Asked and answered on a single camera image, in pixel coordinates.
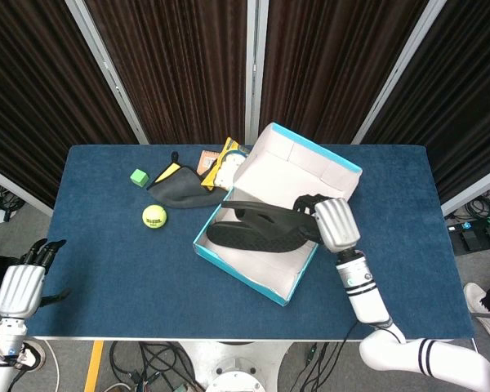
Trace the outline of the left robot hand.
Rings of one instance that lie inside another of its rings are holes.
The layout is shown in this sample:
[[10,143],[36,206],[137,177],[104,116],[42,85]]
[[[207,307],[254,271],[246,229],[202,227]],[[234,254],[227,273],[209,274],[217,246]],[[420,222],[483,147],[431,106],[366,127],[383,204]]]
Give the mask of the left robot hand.
[[0,316],[29,319],[38,308],[63,301],[71,293],[69,287],[52,296],[42,296],[42,289],[56,253],[66,244],[62,239],[38,240],[19,261],[9,266],[0,287]]

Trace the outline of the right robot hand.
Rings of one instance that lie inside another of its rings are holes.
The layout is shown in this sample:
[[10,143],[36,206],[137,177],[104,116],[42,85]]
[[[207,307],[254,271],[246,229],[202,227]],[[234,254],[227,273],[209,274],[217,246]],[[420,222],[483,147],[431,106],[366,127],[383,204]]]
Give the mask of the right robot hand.
[[360,240],[350,205],[344,198],[304,195],[294,202],[293,209],[298,212],[309,210],[316,220],[323,244],[332,253],[354,249]]

